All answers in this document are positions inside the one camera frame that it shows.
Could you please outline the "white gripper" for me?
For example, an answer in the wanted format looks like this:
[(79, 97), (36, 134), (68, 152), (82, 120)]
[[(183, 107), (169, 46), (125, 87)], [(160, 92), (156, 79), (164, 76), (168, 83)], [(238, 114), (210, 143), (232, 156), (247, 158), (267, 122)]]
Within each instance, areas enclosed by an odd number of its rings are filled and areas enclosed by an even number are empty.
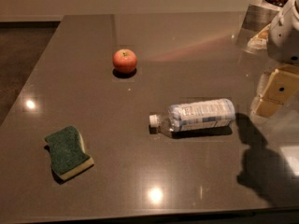
[(288, 0), (271, 21), (267, 52), (280, 62), (290, 63), (276, 68), (262, 92), (255, 97), (252, 112), (260, 117), (273, 116), (291, 96), (299, 90), (299, 0)]

